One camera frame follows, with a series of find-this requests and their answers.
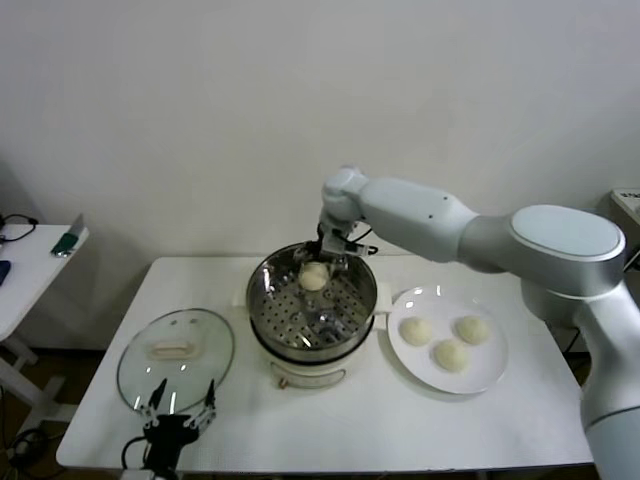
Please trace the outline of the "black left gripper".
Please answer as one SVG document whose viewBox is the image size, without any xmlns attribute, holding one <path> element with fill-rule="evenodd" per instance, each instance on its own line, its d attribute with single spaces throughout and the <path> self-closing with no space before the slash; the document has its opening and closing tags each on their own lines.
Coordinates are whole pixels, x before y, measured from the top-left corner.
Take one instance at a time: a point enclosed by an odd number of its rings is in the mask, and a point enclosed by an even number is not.
<svg viewBox="0 0 640 480">
<path fill-rule="evenodd" d="M 204 431 L 216 418 L 215 387 L 211 380 L 204 398 L 203 408 L 192 415 L 160 415 L 158 407 L 167 386 L 167 378 L 153 390 L 146 404 L 137 410 L 145 418 L 143 435 L 150 448 L 143 465 L 147 469 L 175 469 L 182 449 L 198 439 L 198 431 Z"/>
</svg>

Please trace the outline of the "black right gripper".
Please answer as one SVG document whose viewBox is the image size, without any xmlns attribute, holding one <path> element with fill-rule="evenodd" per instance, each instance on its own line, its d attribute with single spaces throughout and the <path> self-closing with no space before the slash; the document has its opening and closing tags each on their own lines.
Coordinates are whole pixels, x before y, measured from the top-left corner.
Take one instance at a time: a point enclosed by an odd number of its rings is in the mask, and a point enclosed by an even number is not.
<svg viewBox="0 0 640 480">
<path fill-rule="evenodd" d="M 294 250 L 292 260 L 299 268 L 308 262 L 325 263 L 329 277 L 336 278 L 349 270 L 346 246 L 339 238 L 304 242 Z"/>
</svg>

